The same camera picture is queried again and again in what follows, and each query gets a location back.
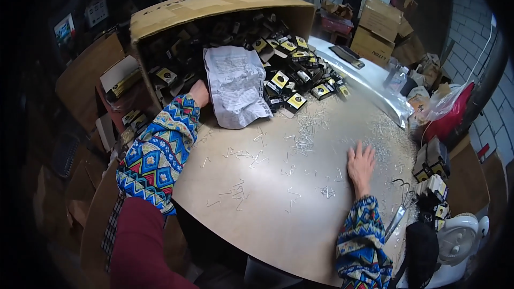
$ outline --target beige table surface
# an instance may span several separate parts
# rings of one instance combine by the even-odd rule
[[[346,174],[347,150],[357,139],[376,148],[372,194],[378,199],[385,227],[401,202],[401,188],[391,181],[412,180],[416,153],[401,128],[352,93],[346,102],[336,96],[318,101],[309,95],[307,105],[294,118],[276,113],[241,130],[202,125],[173,199],[215,234],[256,259],[301,278],[340,286],[334,267],[335,243],[354,201]],[[299,138],[299,131],[305,130],[300,121],[307,121],[303,116],[309,114],[321,126],[316,125],[310,136],[313,146],[308,156],[295,154],[293,138],[284,137]],[[260,129],[265,133],[263,141],[254,141]],[[258,160],[250,168],[254,160],[249,155],[226,158],[229,147],[233,153],[259,154]],[[234,186],[240,179],[244,180],[242,201],[235,191],[239,186]],[[321,193],[325,186],[335,190],[335,197],[327,199]],[[395,269],[403,259],[407,220],[405,216],[384,248]]]

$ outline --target red sleeve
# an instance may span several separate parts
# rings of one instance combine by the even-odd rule
[[[111,288],[198,289],[164,261],[164,218],[151,203],[128,197],[118,217]]]

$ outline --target newspaper sheet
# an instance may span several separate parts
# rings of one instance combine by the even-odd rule
[[[203,50],[214,113],[221,127],[241,129],[273,113],[263,99],[266,71],[256,51],[223,46]]]

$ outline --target black bag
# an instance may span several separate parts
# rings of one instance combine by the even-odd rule
[[[435,231],[423,222],[417,221],[407,227],[406,255],[396,277],[389,282],[388,289],[396,289],[396,284],[402,277],[405,269],[409,289],[425,288],[434,272],[437,270],[437,256],[439,256],[439,242]]]

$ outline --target patterned sleeve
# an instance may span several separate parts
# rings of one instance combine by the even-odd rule
[[[336,268],[344,289],[387,288],[393,262],[384,253],[384,226],[374,196],[356,201],[337,237]]]
[[[163,215],[175,215],[171,194],[196,141],[199,116],[200,107],[189,94],[164,107],[116,170],[120,191],[152,203]]]

